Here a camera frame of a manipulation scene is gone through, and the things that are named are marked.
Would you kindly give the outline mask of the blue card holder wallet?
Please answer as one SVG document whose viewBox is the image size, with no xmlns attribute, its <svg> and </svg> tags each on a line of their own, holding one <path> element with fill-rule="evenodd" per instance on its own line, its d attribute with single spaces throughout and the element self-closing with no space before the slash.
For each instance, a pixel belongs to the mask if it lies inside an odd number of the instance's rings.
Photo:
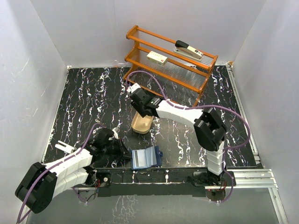
<svg viewBox="0 0 299 224">
<path fill-rule="evenodd" d="M 154 168 L 162 165 L 163 152 L 159 146 L 132 150 L 131 155 L 132 170 Z"/>
</svg>

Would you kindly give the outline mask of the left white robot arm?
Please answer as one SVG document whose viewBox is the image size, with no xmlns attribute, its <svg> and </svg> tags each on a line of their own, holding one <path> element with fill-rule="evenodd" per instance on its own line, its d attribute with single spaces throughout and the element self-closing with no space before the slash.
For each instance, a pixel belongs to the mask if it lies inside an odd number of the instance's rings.
<svg viewBox="0 0 299 224">
<path fill-rule="evenodd" d="M 77 185 L 96 186 L 98 166 L 131 159 L 131 152 L 125 147 L 116 129 L 101 128 L 95 138 L 88 137 L 81 147 L 64 158 L 30 166 L 18 185 L 15 196 L 34 213 L 43 211 L 52 199 L 65 190 Z"/>
</svg>

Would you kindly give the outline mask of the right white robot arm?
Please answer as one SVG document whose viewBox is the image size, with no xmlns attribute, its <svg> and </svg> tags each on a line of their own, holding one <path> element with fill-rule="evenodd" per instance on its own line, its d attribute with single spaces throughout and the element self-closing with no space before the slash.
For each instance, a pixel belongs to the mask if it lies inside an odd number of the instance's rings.
<svg viewBox="0 0 299 224">
<path fill-rule="evenodd" d="M 219 185 L 225 180 L 224 135 L 227 131 L 215 109 L 194 109 L 159 97 L 135 84 L 127 89 L 131 105 L 142 116 L 171 119 L 193 128 L 207 156 L 207 180 Z"/>
</svg>

